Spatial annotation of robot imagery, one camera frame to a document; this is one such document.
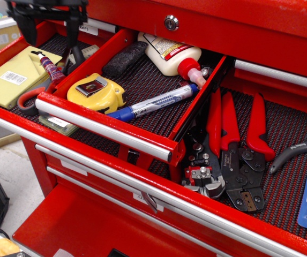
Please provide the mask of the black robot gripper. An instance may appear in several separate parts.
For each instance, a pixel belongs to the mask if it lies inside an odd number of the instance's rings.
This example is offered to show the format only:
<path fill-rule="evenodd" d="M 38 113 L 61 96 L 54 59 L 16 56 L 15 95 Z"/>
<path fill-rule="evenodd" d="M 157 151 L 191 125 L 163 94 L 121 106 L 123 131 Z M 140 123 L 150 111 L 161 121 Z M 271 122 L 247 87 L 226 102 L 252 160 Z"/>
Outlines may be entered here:
<path fill-rule="evenodd" d="M 8 14 L 14 18 L 25 38 L 36 45 L 37 30 L 34 19 L 59 20 L 66 22 L 68 48 L 77 45 L 79 27 L 87 21 L 88 1 L 6 1 Z"/>

